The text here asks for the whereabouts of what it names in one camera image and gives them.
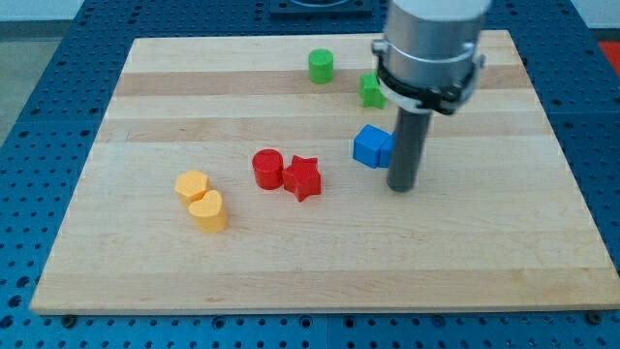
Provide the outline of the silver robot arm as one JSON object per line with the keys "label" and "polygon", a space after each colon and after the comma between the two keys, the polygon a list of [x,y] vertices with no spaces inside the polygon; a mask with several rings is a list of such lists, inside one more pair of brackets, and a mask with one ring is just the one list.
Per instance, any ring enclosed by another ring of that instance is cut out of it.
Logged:
{"label": "silver robot arm", "polygon": [[484,65],[479,34],[491,0],[390,0],[377,56],[382,94],[408,112],[453,114]]}

